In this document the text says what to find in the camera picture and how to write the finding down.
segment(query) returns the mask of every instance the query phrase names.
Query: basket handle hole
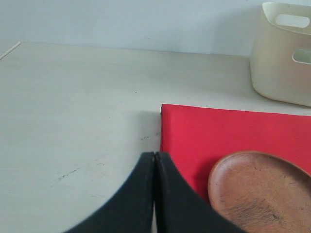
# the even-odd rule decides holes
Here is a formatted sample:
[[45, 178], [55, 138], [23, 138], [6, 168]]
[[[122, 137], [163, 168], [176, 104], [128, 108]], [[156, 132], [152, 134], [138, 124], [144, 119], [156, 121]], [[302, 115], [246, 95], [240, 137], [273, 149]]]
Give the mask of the basket handle hole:
[[293, 59], [296, 62], [311, 65], [311, 50], [297, 49], [293, 54]]
[[310, 25], [310, 19], [303, 16], [280, 14], [276, 17], [276, 24], [280, 26], [306, 28]]

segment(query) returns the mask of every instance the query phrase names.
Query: black object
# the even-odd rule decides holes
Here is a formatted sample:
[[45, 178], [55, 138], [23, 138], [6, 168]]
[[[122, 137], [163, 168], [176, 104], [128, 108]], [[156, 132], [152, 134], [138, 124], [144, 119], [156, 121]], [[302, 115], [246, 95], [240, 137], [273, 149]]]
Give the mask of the black object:
[[187, 184], [169, 154], [155, 154], [155, 214], [159, 233], [244, 233]]
[[154, 153], [143, 153], [117, 193], [66, 233], [150, 233]]
[[169, 154], [143, 153], [131, 175], [99, 210], [66, 233], [244, 233], [182, 178]]

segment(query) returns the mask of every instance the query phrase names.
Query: red cloth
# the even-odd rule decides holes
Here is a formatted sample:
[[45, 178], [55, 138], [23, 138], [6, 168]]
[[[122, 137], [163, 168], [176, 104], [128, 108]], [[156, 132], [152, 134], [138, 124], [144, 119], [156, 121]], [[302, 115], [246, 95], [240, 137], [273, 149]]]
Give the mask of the red cloth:
[[161, 151], [205, 200], [207, 179], [221, 157], [268, 152], [311, 173], [311, 116], [162, 105]]

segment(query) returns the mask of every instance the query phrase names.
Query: wooden plate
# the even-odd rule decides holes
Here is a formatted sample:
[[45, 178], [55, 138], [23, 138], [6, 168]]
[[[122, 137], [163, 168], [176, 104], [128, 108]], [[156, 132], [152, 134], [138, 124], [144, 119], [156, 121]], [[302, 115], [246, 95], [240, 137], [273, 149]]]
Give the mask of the wooden plate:
[[311, 233], [311, 176], [271, 154], [240, 151], [221, 159], [208, 195], [218, 213], [249, 233]]

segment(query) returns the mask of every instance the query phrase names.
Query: white storage bin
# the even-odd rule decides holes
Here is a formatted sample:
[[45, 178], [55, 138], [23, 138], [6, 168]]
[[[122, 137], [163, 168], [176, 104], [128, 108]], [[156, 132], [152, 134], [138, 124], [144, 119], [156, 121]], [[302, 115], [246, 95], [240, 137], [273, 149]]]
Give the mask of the white storage bin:
[[311, 7], [266, 2], [250, 57], [254, 89], [311, 106]]

